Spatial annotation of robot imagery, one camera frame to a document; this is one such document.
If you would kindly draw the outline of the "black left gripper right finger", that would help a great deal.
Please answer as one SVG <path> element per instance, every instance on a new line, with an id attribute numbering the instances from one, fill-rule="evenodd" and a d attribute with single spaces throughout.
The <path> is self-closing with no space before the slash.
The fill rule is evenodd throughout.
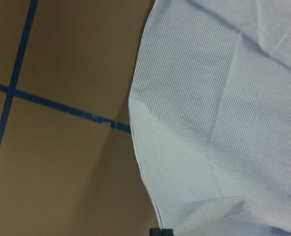
<path id="1" fill-rule="evenodd" d="M 162 236 L 172 236 L 172 229 L 162 229 Z"/>

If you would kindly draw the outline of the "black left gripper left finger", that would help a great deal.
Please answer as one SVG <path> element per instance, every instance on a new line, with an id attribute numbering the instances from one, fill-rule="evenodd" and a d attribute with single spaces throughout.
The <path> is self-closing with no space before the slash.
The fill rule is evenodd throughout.
<path id="1" fill-rule="evenodd" d="M 160 228 L 151 228 L 149 230 L 149 236 L 162 236 L 162 230 Z"/>

